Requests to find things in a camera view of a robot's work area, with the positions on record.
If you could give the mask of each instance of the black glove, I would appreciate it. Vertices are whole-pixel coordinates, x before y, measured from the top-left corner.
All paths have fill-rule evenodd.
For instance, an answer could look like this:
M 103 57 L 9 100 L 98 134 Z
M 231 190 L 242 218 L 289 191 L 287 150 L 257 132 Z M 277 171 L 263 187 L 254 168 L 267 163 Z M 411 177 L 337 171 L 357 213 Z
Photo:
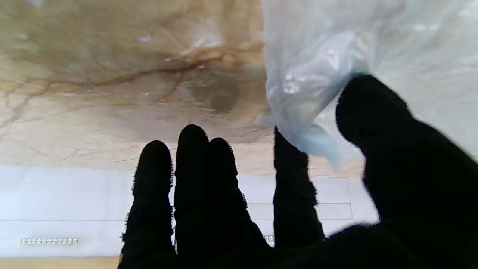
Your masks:
M 469 231 L 478 217 L 478 165 L 373 76 L 353 79 L 336 109 L 342 135 L 367 159 L 363 181 L 381 219 L 436 220 Z
M 316 191 L 309 180 L 307 154 L 285 140 L 277 127 L 274 131 L 275 247 L 305 247 L 324 240 L 317 218 Z
M 175 176 L 177 255 L 168 197 L 171 155 L 164 143 L 153 141 L 135 173 L 119 269 L 206 268 L 228 253 L 270 248 L 247 212 L 234 154 L 224 139 L 209 142 L 200 127 L 187 126 L 179 136 Z

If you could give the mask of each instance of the gloved hand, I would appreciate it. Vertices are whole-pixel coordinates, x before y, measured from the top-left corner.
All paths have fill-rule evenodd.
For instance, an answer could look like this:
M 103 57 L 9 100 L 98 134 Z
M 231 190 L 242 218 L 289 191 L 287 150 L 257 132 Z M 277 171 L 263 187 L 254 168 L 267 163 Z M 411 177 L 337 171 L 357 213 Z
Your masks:
M 171 242 L 171 155 L 163 142 L 153 141 L 143 149 L 135 173 L 119 269 L 205 268 L 239 249 L 270 248 L 250 220 L 234 154 L 224 139 L 209 142 L 200 127 L 187 126 L 179 136 L 175 176 L 178 255 Z
M 276 248 L 263 253 L 267 268 L 477 268 L 478 164 L 415 119 L 405 101 L 373 76 L 348 83 L 336 116 L 341 134 L 366 158 L 363 182 L 381 222 L 324 239 L 311 211 L 315 190 L 307 156 L 276 130 Z M 235 266 L 242 260 L 231 257 L 220 268 L 254 264 Z

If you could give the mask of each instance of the marble surface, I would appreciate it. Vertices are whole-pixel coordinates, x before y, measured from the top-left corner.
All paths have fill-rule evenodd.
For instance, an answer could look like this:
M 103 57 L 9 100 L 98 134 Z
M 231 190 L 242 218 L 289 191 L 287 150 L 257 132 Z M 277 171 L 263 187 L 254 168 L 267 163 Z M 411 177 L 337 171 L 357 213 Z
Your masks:
M 0 164 L 132 170 L 151 140 L 174 155 L 194 123 L 232 144 L 240 173 L 273 174 L 272 129 L 254 124 L 269 112 L 262 36 L 259 0 L 3 0 Z M 383 77 L 420 118 L 478 154 L 476 69 L 445 84 Z M 315 157 L 311 175 L 360 176 L 361 155 L 336 130 L 333 107 L 324 127 L 343 171 Z

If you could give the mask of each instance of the plastic bag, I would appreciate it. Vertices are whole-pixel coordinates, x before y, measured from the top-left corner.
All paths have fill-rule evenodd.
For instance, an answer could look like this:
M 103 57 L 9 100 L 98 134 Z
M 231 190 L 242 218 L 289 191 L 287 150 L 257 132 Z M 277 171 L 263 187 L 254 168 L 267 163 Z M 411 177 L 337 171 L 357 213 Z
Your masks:
M 273 122 L 299 150 L 339 168 L 336 143 L 317 123 L 320 112 L 354 75 L 405 70 L 410 61 L 417 67 L 476 49 L 436 44 L 439 35 L 459 29 L 457 18 L 472 2 L 262 0 Z

